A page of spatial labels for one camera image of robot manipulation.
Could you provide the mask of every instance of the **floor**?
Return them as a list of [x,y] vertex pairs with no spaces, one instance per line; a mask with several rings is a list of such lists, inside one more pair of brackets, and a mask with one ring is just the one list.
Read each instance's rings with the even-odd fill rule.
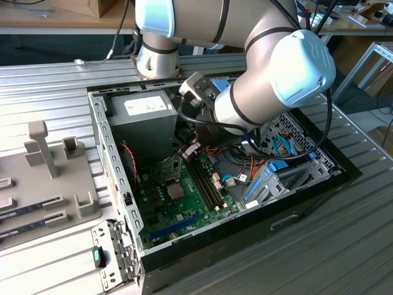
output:
[[[0,66],[31,65],[41,63],[72,62],[76,58],[83,60],[102,60],[108,53],[112,35],[22,35],[22,48],[16,49],[9,35],[0,35]],[[130,37],[125,37],[125,44]],[[115,48],[115,54],[121,54],[120,43]],[[183,45],[181,54],[191,55],[192,47]],[[337,73],[332,85],[332,92],[341,84],[345,76]],[[351,84],[337,101],[337,105],[347,114],[368,111],[376,108],[376,101],[365,91]]]

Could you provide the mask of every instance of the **grey plastic holder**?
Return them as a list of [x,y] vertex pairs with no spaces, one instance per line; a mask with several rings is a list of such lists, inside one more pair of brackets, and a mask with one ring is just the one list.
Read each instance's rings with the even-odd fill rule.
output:
[[0,157],[0,233],[25,229],[58,212],[64,214],[46,221],[45,226],[7,235],[0,250],[101,215],[83,143],[71,137],[48,147],[45,136],[43,121],[30,123],[32,140],[25,143],[27,152]]

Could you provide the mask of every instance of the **motherboard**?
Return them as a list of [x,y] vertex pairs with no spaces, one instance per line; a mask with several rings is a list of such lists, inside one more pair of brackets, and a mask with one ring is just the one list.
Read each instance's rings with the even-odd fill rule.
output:
[[142,175],[139,210],[145,248],[212,224],[239,212],[208,155],[189,163],[168,158]]

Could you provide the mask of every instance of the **metal bracket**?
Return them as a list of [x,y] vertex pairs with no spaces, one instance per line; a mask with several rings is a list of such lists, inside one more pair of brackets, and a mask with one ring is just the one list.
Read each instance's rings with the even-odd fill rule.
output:
[[179,92],[194,107],[206,103],[207,107],[214,110],[214,100],[220,94],[217,87],[210,79],[203,77],[200,73],[192,74],[180,86]]
[[131,234],[124,222],[103,221],[91,229],[93,243],[103,249],[106,267],[99,274],[103,290],[108,292],[139,275],[139,263]]
[[340,84],[337,88],[336,92],[333,94],[333,101],[337,101],[340,95],[348,88],[350,83],[355,79],[357,74],[360,70],[367,64],[367,61],[370,60],[370,57],[373,56],[375,53],[379,54],[381,57],[376,62],[376,64],[372,67],[369,73],[363,78],[363,80],[358,84],[359,88],[364,88],[370,79],[375,76],[376,72],[379,71],[380,67],[383,64],[383,61],[390,61],[393,63],[393,52],[391,50],[392,42],[382,42],[382,43],[375,43],[373,42],[360,60],[356,63],[353,67],[351,72],[347,75],[344,81]]

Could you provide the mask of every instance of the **open computer chassis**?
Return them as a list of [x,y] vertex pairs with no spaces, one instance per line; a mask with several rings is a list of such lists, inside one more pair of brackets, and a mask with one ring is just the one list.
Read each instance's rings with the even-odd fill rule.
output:
[[[319,151],[335,166],[328,179],[305,186],[269,205],[259,204],[244,209],[236,216],[195,230],[173,242],[144,249],[139,236],[144,223],[120,160],[117,149],[119,139],[114,138],[108,122],[111,99],[178,87],[181,82],[177,79],[141,81],[126,86],[95,89],[88,93],[96,144],[116,216],[116,220],[105,221],[92,229],[96,250],[99,249],[107,261],[101,265],[96,261],[96,265],[102,267],[100,274],[105,291],[112,291],[133,280],[138,284],[141,294],[165,289],[309,216],[335,191],[361,175],[331,141],[325,140]],[[301,110],[293,109],[285,116],[291,118],[302,130],[302,136],[310,142],[314,143],[322,136],[322,132]]]

